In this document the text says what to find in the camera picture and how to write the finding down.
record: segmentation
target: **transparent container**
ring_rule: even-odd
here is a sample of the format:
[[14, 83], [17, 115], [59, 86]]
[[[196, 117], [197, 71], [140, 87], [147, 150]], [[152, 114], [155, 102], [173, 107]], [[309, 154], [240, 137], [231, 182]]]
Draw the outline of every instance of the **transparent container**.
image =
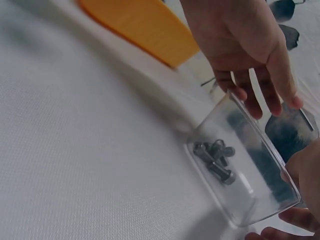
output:
[[231, 92], [188, 138], [186, 146], [223, 212], [238, 227], [301, 202], [281, 156]]

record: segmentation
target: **screw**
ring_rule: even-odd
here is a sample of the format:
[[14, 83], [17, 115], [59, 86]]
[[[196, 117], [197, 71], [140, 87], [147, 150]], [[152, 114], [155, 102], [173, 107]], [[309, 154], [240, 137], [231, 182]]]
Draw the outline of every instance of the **screw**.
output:
[[236, 175], [228, 169], [225, 169], [207, 152], [206, 146], [201, 142], [196, 142], [193, 146], [193, 153], [206, 163], [210, 173], [218, 176], [226, 185], [231, 185], [236, 180]]
[[232, 146], [227, 146], [222, 149], [223, 156], [230, 158], [236, 154], [236, 150]]
[[219, 161], [222, 166], [227, 167], [229, 165], [227, 158], [233, 157], [236, 153], [235, 149], [231, 146], [227, 146], [223, 140], [219, 139], [213, 144], [210, 144], [210, 147], [206, 148], [208, 153]]

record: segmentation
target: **white fabric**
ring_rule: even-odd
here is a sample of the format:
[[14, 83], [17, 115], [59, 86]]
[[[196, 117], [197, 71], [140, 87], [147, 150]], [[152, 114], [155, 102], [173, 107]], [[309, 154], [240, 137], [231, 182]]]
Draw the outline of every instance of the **white fabric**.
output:
[[14, 2], [0, 1], [0, 239], [235, 239], [99, 42], [48, 2]]

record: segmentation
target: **orange foam piece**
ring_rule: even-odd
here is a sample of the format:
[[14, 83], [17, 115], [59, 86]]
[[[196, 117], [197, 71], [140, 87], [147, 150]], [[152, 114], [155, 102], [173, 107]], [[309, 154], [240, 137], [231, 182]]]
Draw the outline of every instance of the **orange foam piece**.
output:
[[199, 51], [190, 30], [161, 0], [77, 0], [96, 22], [178, 67]]

